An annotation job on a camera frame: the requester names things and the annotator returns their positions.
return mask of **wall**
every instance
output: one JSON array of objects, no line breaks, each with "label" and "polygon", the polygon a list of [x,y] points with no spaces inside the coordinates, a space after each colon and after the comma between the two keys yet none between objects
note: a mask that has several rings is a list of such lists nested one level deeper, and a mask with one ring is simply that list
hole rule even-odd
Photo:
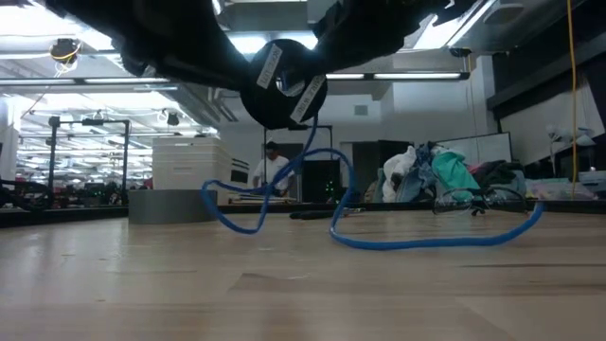
[{"label": "wall", "polygon": [[[511,133],[513,157],[528,165],[549,156],[546,126],[572,131],[572,102],[572,92],[565,92],[503,118],[501,127],[503,132]],[[577,124],[580,128],[592,129],[594,136],[604,134],[604,124],[587,84],[577,93]],[[557,151],[562,144],[554,147]]]},{"label": "wall", "polygon": [[392,87],[393,112],[382,112],[384,139],[418,145],[475,135],[467,81],[397,82]]},{"label": "wall", "polygon": [[468,81],[394,82],[381,100],[383,138],[418,145],[497,133],[486,107],[494,94],[491,58],[473,64]]}]

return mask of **black object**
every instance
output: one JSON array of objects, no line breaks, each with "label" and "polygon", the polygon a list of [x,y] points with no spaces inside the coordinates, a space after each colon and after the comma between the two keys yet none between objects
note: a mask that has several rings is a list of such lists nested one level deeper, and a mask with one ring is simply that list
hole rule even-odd
[{"label": "black object", "polygon": [[50,47],[50,57],[57,63],[71,65],[78,59],[78,49],[75,40],[60,38]]},{"label": "black object", "polygon": [[179,117],[177,116],[176,113],[170,113],[169,114],[169,119],[167,119],[167,124],[173,127],[176,127],[179,125]]},{"label": "black object", "polygon": [[304,203],[326,203],[334,200],[330,188],[341,186],[340,164],[337,160],[303,161],[302,200]]},{"label": "black object", "polygon": [[334,215],[333,211],[307,211],[291,213],[291,219],[300,220],[316,220],[331,218]]},{"label": "black object", "polygon": [[[462,15],[475,2],[337,2],[313,27],[318,38],[313,51],[294,41],[276,40],[250,65],[217,24],[211,0],[47,0],[46,5],[112,37],[124,67],[136,76],[156,72],[240,91],[249,114],[273,130],[317,115],[328,89],[327,73],[393,54],[429,14],[437,15],[438,25]],[[306,96],[311,90],[318,93]]]},{"label": "black object", "polygon": [[468,48],[449,48],[448,50],[453,57],[457,58],[467,58],[472,54],[472,51]]},{"label": "black object", "polygon": [[292,76],[304,69],[313,52],[303,44],[278,39],[265,45],[250,63],[241,89],[242,104],[269,130],[295,127],[318,114],[329,91],[325,76]]}]

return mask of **wooden tabletop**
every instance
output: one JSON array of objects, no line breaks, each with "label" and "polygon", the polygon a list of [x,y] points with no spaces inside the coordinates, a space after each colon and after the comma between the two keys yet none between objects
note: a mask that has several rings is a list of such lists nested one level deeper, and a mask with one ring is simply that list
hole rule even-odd
[{"label": "wooden tabletop", "polygon": [[[253,226],[255,215],[233,215]],[[371,212],[370,240],[490,235],[514,213]],[[360,251],[328,220],[0,230],[0,340],[604,340],[606,218],[545,213],[490,248]]]}]

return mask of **sticker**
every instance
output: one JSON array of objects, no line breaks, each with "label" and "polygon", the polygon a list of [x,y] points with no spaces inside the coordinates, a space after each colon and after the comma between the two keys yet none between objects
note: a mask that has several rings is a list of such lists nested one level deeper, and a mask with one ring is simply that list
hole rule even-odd
[{"label": "sticker", "polygon": [[281,56],[282,49],[277,47],[276,44],[273,44],[272,48],[269,50],[269,55],[265,60],[265,64],[261,69],[261,73],[258,74],[258,86],[262,87],[263,89],[267,89],[269,84],[272,82],[272,78],[274,77],[274,73],[276,72],[277,64],[279,63]]},{"label": "sticker", "polygon": [[322,87],[322,84],[325,80],[326,76],[322,75],[315,76],[312,82],[310,82],[310,85],[307,87],[307,89],[305,89],[303,96],[301,96],[301,99],[296,104],[293,113],[291,114],[291,118],[295,122],[300,122],[301,118],[305,116],[305,113],[307,113],[307,110],[310,108],[310,105],[312,104],[315,95],[318,93],[318,91],[320,91],[320,88]]}]

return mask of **person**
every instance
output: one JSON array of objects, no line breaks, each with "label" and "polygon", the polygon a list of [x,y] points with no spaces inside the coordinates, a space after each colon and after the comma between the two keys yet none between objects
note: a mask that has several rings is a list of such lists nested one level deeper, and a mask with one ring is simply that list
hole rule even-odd
[{"label": "person", "polygon": [[[265,157],[266,160],[261,160],[258,163],[257,169],[253,174],[253,186],[255,188],[259,187],[259,182],[262,182],[262,185],[265,185],[265,181],[271,183],[274,180],[274,176],[289,162],[286,157],[279,154],[279,145],[273,141],[267,143],[265,146]],[[267,177],[264,174],[265,168],[267,168]],[[291,170],[286,178],[276,184],[272,194],[277,197],[284,197],[293,185],[294,171]]]}]

